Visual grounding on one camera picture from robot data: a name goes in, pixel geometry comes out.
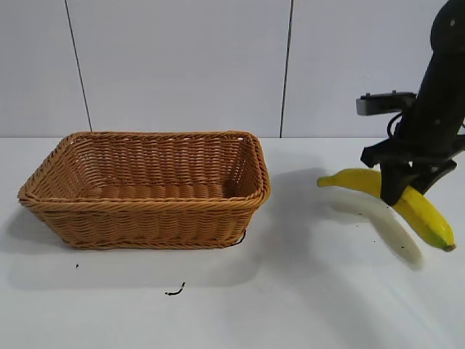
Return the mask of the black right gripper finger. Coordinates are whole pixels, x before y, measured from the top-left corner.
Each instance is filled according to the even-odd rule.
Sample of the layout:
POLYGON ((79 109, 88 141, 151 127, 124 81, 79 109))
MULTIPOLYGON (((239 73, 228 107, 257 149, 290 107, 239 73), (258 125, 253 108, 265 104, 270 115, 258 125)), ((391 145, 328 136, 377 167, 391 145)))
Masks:
POLYGON ((381 199, 394 206, 414 179, 415 171, 409 163, 381 163, 381 199))
POLYGON ((412 183, 411 187, 419 193, 426 193, 436 182, 452 172, 457 167, 455 161, 432 164, 423 171, 412 183))

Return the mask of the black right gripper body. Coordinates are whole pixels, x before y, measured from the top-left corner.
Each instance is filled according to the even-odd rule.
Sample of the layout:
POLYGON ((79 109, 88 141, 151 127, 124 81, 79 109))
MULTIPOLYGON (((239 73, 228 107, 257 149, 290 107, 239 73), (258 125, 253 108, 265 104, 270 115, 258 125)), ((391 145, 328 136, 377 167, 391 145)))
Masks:
POLYGON ((464 121, 464 55, 432 55, 419 91, 365 94, 360 115, 397 113, 388 138, 364 148, 367 167, 384 162, 440 163, 458 149, 458 131, 464 121))

